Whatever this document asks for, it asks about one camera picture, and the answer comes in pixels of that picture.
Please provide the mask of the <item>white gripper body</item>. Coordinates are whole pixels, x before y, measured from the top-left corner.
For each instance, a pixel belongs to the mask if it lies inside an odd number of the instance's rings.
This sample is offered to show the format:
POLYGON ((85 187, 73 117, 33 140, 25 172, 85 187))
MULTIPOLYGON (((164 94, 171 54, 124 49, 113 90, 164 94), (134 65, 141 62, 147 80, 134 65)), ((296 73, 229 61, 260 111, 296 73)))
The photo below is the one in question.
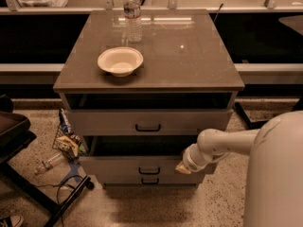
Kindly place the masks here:
POLYGON ((191 172, 199 172, 212 162, 212 155, 204 153, 197 144, 191 144, 183 153, 183 163, 191 172))

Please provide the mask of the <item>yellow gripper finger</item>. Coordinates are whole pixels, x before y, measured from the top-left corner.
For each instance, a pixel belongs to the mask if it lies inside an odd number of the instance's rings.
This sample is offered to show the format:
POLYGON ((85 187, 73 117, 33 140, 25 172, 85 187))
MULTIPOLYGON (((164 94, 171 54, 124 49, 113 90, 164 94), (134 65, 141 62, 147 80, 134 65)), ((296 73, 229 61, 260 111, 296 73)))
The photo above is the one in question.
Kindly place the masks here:
POLYGON ((185 166, 185 164, 183 162, 180 162, 176 166, 175 170, 178 171, 179 173, 187 174, 187 175, 189 175, 191 173, 191 171, 185 166))

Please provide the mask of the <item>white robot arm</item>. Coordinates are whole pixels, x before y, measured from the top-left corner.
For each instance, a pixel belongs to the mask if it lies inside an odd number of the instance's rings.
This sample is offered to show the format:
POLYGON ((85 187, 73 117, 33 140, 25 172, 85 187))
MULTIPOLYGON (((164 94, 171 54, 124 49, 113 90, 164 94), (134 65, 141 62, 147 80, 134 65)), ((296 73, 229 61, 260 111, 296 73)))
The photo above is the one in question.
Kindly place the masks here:
POLYGON ((280 114, 258 130, 204 130, 176 170, 199 172, 230 152, 249 157, 243 227, 303 227, 303 112, 280 114))

